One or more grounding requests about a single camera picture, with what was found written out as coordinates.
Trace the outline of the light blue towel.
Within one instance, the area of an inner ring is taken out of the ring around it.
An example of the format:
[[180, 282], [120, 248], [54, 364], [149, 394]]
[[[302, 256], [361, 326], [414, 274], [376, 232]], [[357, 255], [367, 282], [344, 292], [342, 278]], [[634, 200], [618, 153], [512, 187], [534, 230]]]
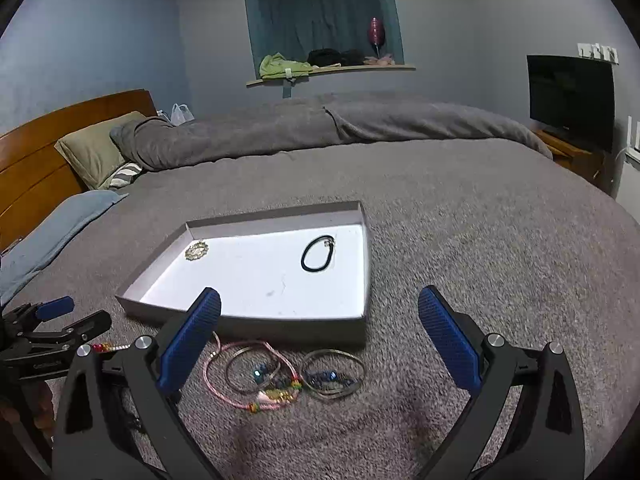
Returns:
[[1, 257], [1, 305], [39, 274], [85, 226], [127, 193], [89, 191], [66, 198], [31, 233]]

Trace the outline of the wooden headboard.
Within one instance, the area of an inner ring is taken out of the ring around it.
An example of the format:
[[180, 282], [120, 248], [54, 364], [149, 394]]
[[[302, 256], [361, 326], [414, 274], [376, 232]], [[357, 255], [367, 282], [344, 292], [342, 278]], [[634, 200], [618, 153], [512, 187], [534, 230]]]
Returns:
[[129, 90], [76, 103], [1, 136], [1, 248], [40, 225], [66, 198], [85, 192], [81, 178], [54, 144], [66, 134], [137, 110], [155, 113], [151, 93]]

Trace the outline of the striped pillow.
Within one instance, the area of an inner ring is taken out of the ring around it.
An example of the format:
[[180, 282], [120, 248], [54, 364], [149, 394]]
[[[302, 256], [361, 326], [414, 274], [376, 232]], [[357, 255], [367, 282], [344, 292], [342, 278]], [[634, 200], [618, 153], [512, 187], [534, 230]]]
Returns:
[[130, 185], [137, 177], [143, 174], [143, 168], [135, 162], [126, 162], [117, 168], [106, 181], [109, 190], [119, 190]]

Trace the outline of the olive green pillow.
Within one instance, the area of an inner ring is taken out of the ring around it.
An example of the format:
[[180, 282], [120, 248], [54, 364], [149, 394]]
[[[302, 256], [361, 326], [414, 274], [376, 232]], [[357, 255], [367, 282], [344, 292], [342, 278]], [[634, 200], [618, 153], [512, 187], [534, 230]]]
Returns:
[[55, 142], [54, 148], [84, 181], [89, 190], [107, 188], [112, 174], [125, 163], [118, 147], [111, 140], [111, 131], [128, 122], [142, 119], [145, 119], [145, 116], [135, 110], [104, 120], [104, 122], [66, 134]]

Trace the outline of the grey bed blanket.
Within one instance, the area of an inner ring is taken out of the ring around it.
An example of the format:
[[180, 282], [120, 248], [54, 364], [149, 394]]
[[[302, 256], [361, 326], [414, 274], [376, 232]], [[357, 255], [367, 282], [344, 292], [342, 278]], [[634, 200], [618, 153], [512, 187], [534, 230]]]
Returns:
[[559, 341], [579, 393], [586, 465], [603, 460], [639, 402], [639, 227], [615, 200], [522, 144], [378, 142], [224, 159], [145, 174], [14, 298], [61, 296], [74, 317], [111, 313], [111, 340], [143, 326], [116, 289], [180, 224], [356, 200], [370, 233], [367, 379], [353, 396], [303, 396], [252, 415], [193, 374], [180, 415], [228, 479], [412, 479], [466, 402], [416, 314], [435, 285], [512, 344]]

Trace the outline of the grey cardboard tray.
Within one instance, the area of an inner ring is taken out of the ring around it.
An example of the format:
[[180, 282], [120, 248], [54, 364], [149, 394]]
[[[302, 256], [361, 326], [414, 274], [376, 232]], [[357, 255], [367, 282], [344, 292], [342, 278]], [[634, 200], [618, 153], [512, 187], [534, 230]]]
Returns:
[[183, 223], [115, 297], [126, 315], [160, 325], [186, 312], [206, 287], [221, 299], [221, 337], [290, 347], [363, 347], [371, 271], [362, 203]]

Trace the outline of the white plastic bag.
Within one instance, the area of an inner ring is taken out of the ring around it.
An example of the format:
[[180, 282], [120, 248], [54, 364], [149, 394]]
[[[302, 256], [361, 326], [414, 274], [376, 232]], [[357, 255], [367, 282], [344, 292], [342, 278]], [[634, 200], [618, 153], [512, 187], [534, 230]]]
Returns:
[[163, 118], [174, 126], [180, 126], [186, 122], [192, 122], [195, 119], [190, 108], [186, 104], [175, 103], [169, 113], [165, 113], [163, 110], [157, 110], [158, 117]]

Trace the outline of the white cabinet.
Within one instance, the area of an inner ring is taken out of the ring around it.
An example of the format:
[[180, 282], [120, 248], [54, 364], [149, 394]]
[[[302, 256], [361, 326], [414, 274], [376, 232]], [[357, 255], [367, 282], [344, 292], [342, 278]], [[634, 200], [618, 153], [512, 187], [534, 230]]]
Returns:
[[640, 212], [640, 170], [639, 152], [634, 148], [624, 151], [624, 162], [618, 182], [616, 202], [620, 204], [628, 214], [639, 220]]

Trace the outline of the wooden tv stand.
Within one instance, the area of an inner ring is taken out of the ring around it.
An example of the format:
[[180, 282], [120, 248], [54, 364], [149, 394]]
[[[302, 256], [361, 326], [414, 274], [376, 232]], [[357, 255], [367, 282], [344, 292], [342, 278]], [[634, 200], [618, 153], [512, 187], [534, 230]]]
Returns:
[[553, 160], [574, 174], [578, 174], [601, 191], [606, 190], [603, 183], [605, 172], [605, 154], [596, 148], [576, 145], [556, 133], [544, 129], [534, 129], [533, 133], [547, 145]]

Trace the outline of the green cloth on sill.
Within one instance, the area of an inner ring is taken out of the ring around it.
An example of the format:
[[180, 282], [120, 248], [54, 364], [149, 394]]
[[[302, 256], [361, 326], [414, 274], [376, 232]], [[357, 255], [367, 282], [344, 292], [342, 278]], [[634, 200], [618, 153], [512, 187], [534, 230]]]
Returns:
[[281, 53], [266, 55], [259, 64], [259, 76], [262, 80], [297, 79], [307, 77], [312, 66], [307, 62], [292, 61]]

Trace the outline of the black television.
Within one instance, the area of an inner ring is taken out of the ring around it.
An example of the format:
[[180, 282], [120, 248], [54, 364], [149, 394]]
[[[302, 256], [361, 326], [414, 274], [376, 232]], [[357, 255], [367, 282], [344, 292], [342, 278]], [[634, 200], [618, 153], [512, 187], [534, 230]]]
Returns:
[[530, 54], [529, 117], [572, 143], [609, 152], [614, 143], [612, 65], [589, 58]]

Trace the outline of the rolled grey duvet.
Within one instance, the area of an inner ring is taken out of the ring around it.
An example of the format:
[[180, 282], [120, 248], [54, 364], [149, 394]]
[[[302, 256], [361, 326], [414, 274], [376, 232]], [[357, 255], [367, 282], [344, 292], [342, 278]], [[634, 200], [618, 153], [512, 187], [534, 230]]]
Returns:
[[529, 128], [488, 110], [431, 102], [398, 92], [348, 92], [242, 108], [180, 126], [134, 119], [110, 138], [122, 157], [146, 171], [224, 158], [272, 155], [354, 143], [501, 139], [549, 156]]

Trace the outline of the black cloth on sill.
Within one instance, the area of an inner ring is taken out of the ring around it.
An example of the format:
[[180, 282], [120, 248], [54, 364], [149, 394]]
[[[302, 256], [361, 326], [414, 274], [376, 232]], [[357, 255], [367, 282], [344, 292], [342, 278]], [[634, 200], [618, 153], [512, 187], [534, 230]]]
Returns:
[[329, 67], [335, 64], [358, 66], [364, 64], [364, 55], [359, 50], [318, 49], [308, 53], [307, 62], [312, 66], [318, 67]]

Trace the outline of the teal window curtain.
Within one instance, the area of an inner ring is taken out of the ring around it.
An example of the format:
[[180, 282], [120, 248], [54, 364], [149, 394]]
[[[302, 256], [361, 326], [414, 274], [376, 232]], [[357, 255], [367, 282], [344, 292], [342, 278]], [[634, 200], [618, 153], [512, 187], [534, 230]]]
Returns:
[[[245, 0], [255, 73], [266, 55], [307, 62], [318, 49], [359, 50], [367, 58], [405, 62], [396, 0]], [[385, 29], [380, 56], [368, 40], [371, 18]]]

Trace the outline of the white wall switch panel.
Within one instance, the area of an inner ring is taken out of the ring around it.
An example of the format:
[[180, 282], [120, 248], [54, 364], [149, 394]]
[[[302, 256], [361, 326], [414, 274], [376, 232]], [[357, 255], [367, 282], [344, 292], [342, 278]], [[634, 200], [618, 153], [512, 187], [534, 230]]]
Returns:
[[578, 56], [590, 60], [608, 62], [613, 65], [620, 64], [620, 58], [615, 48], [603, 44], [578, 44]]

